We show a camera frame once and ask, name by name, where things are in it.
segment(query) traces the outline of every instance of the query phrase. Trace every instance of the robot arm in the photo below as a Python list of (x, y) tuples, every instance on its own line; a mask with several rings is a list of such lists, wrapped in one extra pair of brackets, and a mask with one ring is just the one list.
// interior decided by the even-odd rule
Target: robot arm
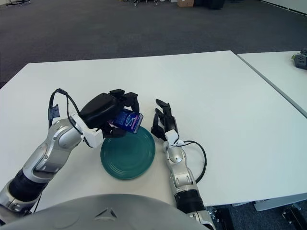
[[(163, 149), (166, 153), (166, 163), (170, 170), (169, 182), (177, 208), (198, 223), (215, 230), (211, 214), (203, 205), (197, 182), (191, 170), (187, 167), (187, 156), (182, 148), (185, 142), (179, 139), (176, 120), (172, 116), (170, 105), (161, 100), (156, 100), (156, 103), (162, 108), (163, 112), (159, 109), (155, 110), (151, 133), (165, 141)], [(159, 126), (159, 119), (161, 124), (164, 125), (164, 129)]]
[[(66, 95), (67, 100), (70, 98), (61, 89), (56, 92)], [(55, 93), (51, 96), (51, 105)], [(15, 178), (0, 192), (0, 220), (8, 223), (27, 215), (48, 183), (64, 166), (71, 151), (82, 140), (90, 147), (96, 148), (103, 142), (103, 138), (125, 135), (125, 130), (110, 126), (108, 123), (125, 106), (139, 112), (137, 94), (132, 92), (125, 94), (123, 90), (114, 90), (109, 94), (98, 95), (80, 112), (76, 109), (77, 111), (70, 113), (68, 118), (59, 120), (53, 125), (52, 118), (49, 118), (51, 127), (46, 140), (37, 147)]]

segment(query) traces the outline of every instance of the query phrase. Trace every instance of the teal ceramic plate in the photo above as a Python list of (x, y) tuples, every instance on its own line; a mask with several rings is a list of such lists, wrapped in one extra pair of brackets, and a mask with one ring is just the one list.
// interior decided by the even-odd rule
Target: teal ceramic plate
[(138, 133), (127, 132), (122, 138), (107, 138), (100, 158), (105, 170), (115, 178), (128, 180), (142, 175), (154, 160), (152, 135), (143, 127)]

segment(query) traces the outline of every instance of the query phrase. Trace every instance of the white tabletop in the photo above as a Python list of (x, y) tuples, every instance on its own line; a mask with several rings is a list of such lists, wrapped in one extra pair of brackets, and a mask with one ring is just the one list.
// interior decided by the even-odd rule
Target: white tabletop
[(307, 70), (291, 59), (299, 51), (238, 54), (253, 70), (307, 117)]
[[(307, 192), (307, 119), (231, 51), (26, 65), (0, 90), (0, 187), (13, 178), (47, 135), (47, 104), (63, 88), (79, 108), (101, 92), (139, 95), (142, 126), (152, 126), (155, 99), (170, 102), (180, 137), (204, 146), (208, 166), (199, 190), (205, 205)], [(56, 96), (62, 117), (65, 99)], [(120, 181), (106, 173), (100, 149), (84, 143), (50, 182), (39, 209), (106, 193), (139, 194), (174, 204), (169, 171), (156, 142), (149, 170)], [(197, 177), (203, 159), (186, 147)]]

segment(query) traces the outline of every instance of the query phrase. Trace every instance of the gray carpet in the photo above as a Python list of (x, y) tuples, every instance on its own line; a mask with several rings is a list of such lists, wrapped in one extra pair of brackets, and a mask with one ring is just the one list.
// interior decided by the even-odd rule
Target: gray carpet
[[(31, 62), (290, 51), (306, 46), (306, 38), (307, 17), (257, 0), (227, 1), (220, 11), (169, 2), (134, 7), (118, 0), (31, 0), (1, 6), (0, 87)], [(307, 202), (300, 205), (307, 217)], [(294, 229), (280, 208), (227, 207), (236, 230)]]

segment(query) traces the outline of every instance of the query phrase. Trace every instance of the black wire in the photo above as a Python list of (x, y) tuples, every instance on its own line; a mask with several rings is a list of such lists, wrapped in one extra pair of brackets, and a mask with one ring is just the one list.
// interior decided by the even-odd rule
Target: black wire
[(206, 172), (206, 168), (207, 168), (207, 156), (206, 156), (206, 152), (205, 152), (205, 150), (203, 149), (203, 147), (202, 147), (199, 143), (197, 143), (196, 141), (193, 141), (193, 140), (185, 140), (184, 143), (187, 143), (187, 144), (181, 145), (181, 146), (187, 146), (187, 145), (190, 145), (190, 144), (197, 144), (197, 145), (201, 148), (202, 153), (203, 153), (203, 156), (204, 156), (204, 158), (205, 158), (205, 163), (204, 163), (204, 165), (203, 165), (201, 174), (200, 174), (200, 176), (196, 179), (196, 183), (198, 183), (199, 181), (201, 181), (202, 177), (205, 175), (205, 172)]
[[(69, 123), (72, 125), (72, 127), (73, 127), (80, 135), (82, 135), (83, 133), (82, 133), (80, 130), (77, 129), (77, 127), (76, 127), (76, 126), (74, 125), (74, 123), (72, 122), (71, 117), (69, 116), (69, 112), (68, 112), (69, 102), (68, 102), (68, 99), (69, 99), (69, 100), (71, 101), (71, 103), (73, 104), (73, 107), (74, 107), (75, 110), (77, 111), (78, 116), (81, 116), (81, 115), (80, 115), (80, 111), (79, 111), (79, 109), (78, 109), (78, 107), (77, 107), (75, 101), (69, 96), (69, 94), (68, 94), (66, 91), (64, 91), (63, 89), (57, 89), (57, 90), (55, 90), (55, 91), (52, 93), (52, 95), (50, 96), (49, 107), (48, 107), (48, 108), (49, 108), (49, 109), (52, 108), (54, 96), (55, 96), (56, 93), (60, 93), (60, 94), (66, 96), (66, 112), (67, 112), (68, 121), (69, 121)], [(53, 121), (53, 118), (49, 120), (49, 128), (52, 126), (52, 121)], [(87, 142), (86, 138), (84, 138), (84, 141), (85, 141), (85, 143), (87, 144), (88, 147), (92, 148), (92, 146), (90, 146), (90, 144)]]
[(67, 118), (68, 118), (70, 124), (72, 125), (72, 127), (74, 127), (74, 129), (75, 129), (80, 135), (82, 135), (82, 132), (81, 132), (80, 130), (77, 129), (77, 127), (73, 124), (73, 122), (72, 122), (72, 120), (71, 120), (71, 117), (69, 116), (69, 112), (68, 112), (69, 106), (68, 106), (68, 105), (69, 105), (69, 104), (68, 104), (68, 97), (66, 97), (66, 112), (67, 112)]
[(35, 212), (36, 212), (36, 210), (37, 210), (38, 203), (40, 202), (40, 198), (38, 199), (38, 201), (37, 201), (37, 203), (36, 203), (36, 207), (35, 207), (35, 209), (34, 209), (34, 212), (33, 212), (33, 213), (35, 213)]
[[(70, 124), (72, 125), (72, 127), (74, 127), (74, 129), (75, 129), (80, 135), (83, 135), (83, 133), (82, 133), (80, 130), (78, 130), (78, 128), (74, 125), (74, 123), (73, 123), (72, 120), (71, 120), (71, 117), (69, 116), (69, 112), (68, 112), (68, 107), (69, 107), (68, 98), (70, 98), (70, 97), (69, 97), (69, 96), (66, 96), (66, 112), (67, 112), (67, 118), (68, 118)], [(87, 144), (88, 147), (92, 148), (92, 146), (90, 146), (90, 144), (87, 142), (86, 138), (84, 138), (84, 141), (85, 141), (85, 143)]]

